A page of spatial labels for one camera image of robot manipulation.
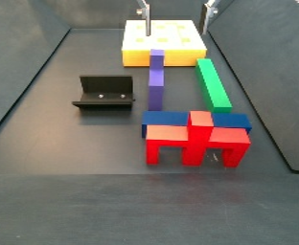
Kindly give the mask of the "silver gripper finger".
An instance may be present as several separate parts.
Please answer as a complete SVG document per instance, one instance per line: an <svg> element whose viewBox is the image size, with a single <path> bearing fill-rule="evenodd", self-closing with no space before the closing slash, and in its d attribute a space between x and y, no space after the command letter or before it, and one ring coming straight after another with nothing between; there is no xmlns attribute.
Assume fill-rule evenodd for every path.
<svg viewBox="0 0 299 245"><path fill-rule="evenodd" d="M209 0L204 4L204 9L202 9L204 20L201 21L201 24L202 24L201 33L202 34L206 34L210 19L220 12L218 5L220 5L220 0Z"/></svg>
<svg viewBox="0 0 299 245"><path fill-rule="evenodd" d="M137 14L142 16L146 21L146 35L151 35L151 6L146 0L137 0L139 8L137 9Z"/></svg>

